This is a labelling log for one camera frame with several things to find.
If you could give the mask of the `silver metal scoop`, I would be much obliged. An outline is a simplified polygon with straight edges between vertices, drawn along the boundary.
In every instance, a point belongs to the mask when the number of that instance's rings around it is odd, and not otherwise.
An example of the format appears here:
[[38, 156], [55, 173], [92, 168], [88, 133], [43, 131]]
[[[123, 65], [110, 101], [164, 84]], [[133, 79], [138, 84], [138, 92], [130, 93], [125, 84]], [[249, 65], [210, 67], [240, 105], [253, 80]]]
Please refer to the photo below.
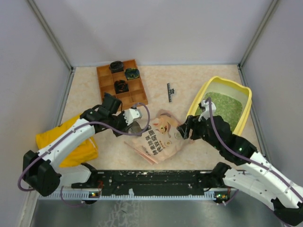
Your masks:
[[147, 124], [145, 124], [144, 127], [142, 128], [140, 126], [140, 124], [137, 121], [135, 121], [135, 122], [133, 122], [132, 126], [130, 127], [129, 132], [131, 134], [134, 134], [135, 136], [141, 137], [142, 134], [144, 132], [146, 132], [147, 130], [148, 130]]

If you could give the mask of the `pink cat litter bag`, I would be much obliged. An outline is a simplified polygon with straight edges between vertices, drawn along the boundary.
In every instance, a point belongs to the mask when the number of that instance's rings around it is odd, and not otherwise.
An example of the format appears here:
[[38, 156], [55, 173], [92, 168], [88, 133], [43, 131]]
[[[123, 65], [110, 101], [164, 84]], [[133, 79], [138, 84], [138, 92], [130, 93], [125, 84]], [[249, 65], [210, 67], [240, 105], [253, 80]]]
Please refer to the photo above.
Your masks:
[[183, 139], [177, 127], [181, 122], [168, 110], [160, 109], [150, 121], [148, 130], [126, 144], [150, 164], [158, 164], [181, 151], [189, 140]]

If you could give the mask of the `black bag sealing clip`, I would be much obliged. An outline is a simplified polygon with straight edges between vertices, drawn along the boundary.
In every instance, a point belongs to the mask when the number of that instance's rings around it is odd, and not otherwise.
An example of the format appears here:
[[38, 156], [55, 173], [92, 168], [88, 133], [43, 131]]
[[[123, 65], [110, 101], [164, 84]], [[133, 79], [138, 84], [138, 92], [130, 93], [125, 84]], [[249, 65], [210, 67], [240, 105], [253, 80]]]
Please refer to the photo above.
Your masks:
[[167, 83], [167, 91], [168, 91], [168, 100], [169, 100], [169, 103], [171, 103], [172, 96], [175, 94], [175, 89], [171, 88], [170, 83]]

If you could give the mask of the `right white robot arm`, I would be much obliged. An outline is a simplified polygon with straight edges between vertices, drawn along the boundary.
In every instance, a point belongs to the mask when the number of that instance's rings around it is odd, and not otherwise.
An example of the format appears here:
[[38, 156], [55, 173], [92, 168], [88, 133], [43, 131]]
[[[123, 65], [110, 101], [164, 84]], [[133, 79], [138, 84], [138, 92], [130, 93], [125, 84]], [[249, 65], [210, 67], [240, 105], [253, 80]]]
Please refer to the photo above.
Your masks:
[[232, 133], [221, 116], [208, 119], [188, 116], [177, 127], [184, 139], [202, 139], [219, 151], [227, 161], [244, 169], [253, 179], [239, 175], [230, 166], [212, 174], [212, 183], [236, 188], [269, 207], [284, 223], [297, 226], [303, 222], [303, 188], [277, 170], [247, 139]]

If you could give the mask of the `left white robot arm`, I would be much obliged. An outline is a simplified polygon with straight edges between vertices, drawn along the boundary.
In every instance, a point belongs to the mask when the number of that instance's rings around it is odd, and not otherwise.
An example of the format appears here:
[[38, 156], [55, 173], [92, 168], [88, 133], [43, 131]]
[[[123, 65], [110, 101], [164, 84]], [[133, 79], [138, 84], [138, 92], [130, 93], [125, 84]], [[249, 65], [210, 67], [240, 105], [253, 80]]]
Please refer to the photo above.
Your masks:
[[84, 111], [79, 119], [59, 138], [38, 152], [28, 151], [23, 157], [24, 180], [42, 196], [48, 196], [60, 186], [83, 183], [92, 188], [98, 184], [98, 175], [87, 164], [61, 168], [62, 161], [82, 142], [110, 128], [116, 136], [126, 135], [135, 119], [141, 117], [136, 108], [117, 114], [121, 101], [111, 95], [101, 105]]

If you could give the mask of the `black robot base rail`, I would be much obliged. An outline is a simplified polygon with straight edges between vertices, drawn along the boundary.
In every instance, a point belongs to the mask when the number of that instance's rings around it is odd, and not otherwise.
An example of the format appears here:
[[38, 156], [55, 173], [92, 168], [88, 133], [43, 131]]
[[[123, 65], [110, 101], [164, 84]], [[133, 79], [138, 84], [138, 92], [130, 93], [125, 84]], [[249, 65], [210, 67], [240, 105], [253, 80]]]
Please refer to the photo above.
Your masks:
[[103, 196], [188, 196], [204, 195], [210, 189], [227, 188], [221, 170], [94, 170], [85, 183], [73, 189], [100, 189]]

